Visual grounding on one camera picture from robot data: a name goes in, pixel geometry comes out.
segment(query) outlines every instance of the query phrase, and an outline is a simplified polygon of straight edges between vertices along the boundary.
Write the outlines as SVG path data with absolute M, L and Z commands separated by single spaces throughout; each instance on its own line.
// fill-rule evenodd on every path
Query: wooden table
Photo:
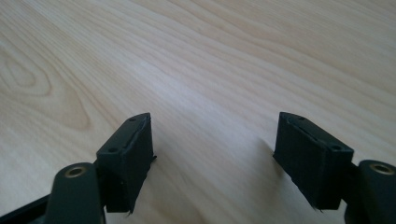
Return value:
M 150 112 L 158 160 L 108 223 L 343 223 L 273 160 L 278 113 L 395 164 L 393 2 L 2 1 L 0 214 Z

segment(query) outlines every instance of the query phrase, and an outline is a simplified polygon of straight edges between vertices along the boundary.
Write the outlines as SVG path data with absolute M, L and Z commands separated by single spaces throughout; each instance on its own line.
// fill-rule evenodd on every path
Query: black plastic part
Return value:
M 105 215 L 100 202 L 96 168 L 83 162 L 63 168 L 49 196 L 46 224 L 101 224 Z
M 0 224 L 42 223 L 46 213 L 49 195 L 0 217 Z
M 361 161 L 359 190 L 371 223 L 396 223 L 396 167 L 381 161 Z
M 127 119 L 96 153 L 107 212 L 134 211 L 134 204 L 155 159 L 150 114 Z
M 281 112 L 274 158 L 317 209 L 338 209 L 353 149 L 310 120 Z

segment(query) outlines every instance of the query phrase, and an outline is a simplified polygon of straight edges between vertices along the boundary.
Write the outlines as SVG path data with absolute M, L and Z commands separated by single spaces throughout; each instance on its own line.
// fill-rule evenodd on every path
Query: wood grain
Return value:
M 391 0 L 2 1 L 0 214 L 136 114 L 153 164 L 108 223 L 343 223 L 272 159 L 279 111 L 396 159 Z

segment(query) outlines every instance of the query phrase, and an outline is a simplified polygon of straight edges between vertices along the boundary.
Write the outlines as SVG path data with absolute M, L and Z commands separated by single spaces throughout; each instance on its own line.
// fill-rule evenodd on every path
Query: table surface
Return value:
M 343 223 L 273 160 L 280 111 L 396 159 L 393 0 L 2 1 L 0 214 L 150 112 L 155 153 L 108 223 Z

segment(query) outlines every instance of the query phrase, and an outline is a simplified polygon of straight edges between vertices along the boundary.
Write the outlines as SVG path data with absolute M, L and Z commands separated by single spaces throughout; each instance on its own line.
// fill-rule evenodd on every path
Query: light wood surface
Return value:
M 393 0 L 2 1 L 0 215 L 136 114 L 158 160 L 108 223 L 343 223 L 274 162 L 278 113 L 396 164 Z

